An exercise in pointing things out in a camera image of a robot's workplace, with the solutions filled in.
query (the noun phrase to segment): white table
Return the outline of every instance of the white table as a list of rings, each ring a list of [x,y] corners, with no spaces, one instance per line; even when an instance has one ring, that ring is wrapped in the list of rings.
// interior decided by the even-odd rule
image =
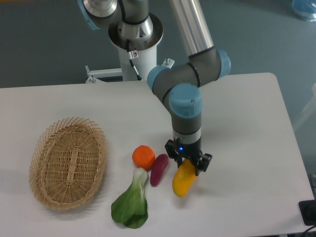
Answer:
[[[149,145],[165,153],[171,118],[145,82],[0,89],[0,236],[230,236],[302,232],[298,202],[313,199],[277,79],[227,76],[201,88],[202,150],[214,158],[181,199],[172,191],[176,163],[146,185],[149,218],[137,230],[111,219],[129,186],[131,154]],[[89,118],[108,141],[104,182],[88,204],[68,212],[40,204],[29,166],[40,135],[59,119]]]

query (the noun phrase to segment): blue object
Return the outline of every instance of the blue object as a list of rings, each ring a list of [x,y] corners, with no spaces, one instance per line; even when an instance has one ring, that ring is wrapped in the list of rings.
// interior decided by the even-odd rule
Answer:
[[[165,69],[169,69],[168,67],[166,66],[163,66],[163,65],[158,65],[156,67],[154,67],[149,73],[148,73],[148,76],[147,76],[147,84],[148,86],[150,87],[150,90],[153,91],[153,86],[154,86],[154,82],[155,82],[155,79],[156,77],[158,76],[158,74],[165,70]]]
[[[88,15],[88,13],[85,11],[84,9],[84,6],[83,6],[83,3],[82,3],[82,0],[78,0],[77,1],[79,7],[80,7],[80,10],[84,16],[84,19],[85,21],[87,22],[88,26],[90,27],[91,30],[95,31],[95,30],[99,30],[100,28],[97,27],[93,21],[90,19],[90,16]]]
[[[202,112],[201,92],[195,85],[189,83],[176,85],[170,91],[169,106],[181,118],[195,118]]]
[[[316,0],[293,0],[292,8],[306,21],[316,21]]]
[[[223,76],[226,76],[231,71],[232,65],[231,60],[227,53],[223,50],[217,51],[219,56],[221,57],[221,73],[219,74],[218,78],[222,78]]]

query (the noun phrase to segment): cable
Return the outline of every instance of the cable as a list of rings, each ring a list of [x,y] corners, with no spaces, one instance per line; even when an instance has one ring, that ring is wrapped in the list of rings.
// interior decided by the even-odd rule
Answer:
[[[126,51],[127,51],[127,52],[130,52],[130,51],[131,51],[130,48],[129,48],[129,44],[130,44],[130,40],[127,39],[127,40],[126,40]],[[135,73],[136,73],[136,76],[137,76],[137,79],[138,79],[138,80],[143,80],[143,79],[141,78],[141,76],[139,75],[139,73],[138,73],[138,71],[137,71],[137,69],[136,69],[136,67],[135,67],[135,65],[133,64],[133,61],[132,61],[131,59],[129,60],[129,63],[130,63],[130,65],[132,66],[132,68],[134,69],[134,71],[135,71]]]
[[[305,230],[305,231],[302,233],[301,237],[305,237],[306,234],[307,234],[307,232],[310,231],[311,229],[314,229],[314,228],[316,228],[316,225],[314,225],[314,226],[308,228],[307,230]]]

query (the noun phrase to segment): purple sweet potato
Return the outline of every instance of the purple sweet potato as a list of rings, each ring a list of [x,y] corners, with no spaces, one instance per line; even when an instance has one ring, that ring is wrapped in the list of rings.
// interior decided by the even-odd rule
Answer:
[[[163,171],[167,167],[168,163],[169,157],[166,154],[161,154],[155,159],[152,172],[150,174],[150,184],[153,187],[158,185],[162,178]]]

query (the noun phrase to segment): yellow pepper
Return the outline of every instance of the yellow pepper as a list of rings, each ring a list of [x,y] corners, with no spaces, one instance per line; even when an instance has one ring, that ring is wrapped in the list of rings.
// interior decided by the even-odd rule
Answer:
[[[172,180],[172,188],[175,195],[183,198],[196,178],[195,167],[188,159],[184,159]]]

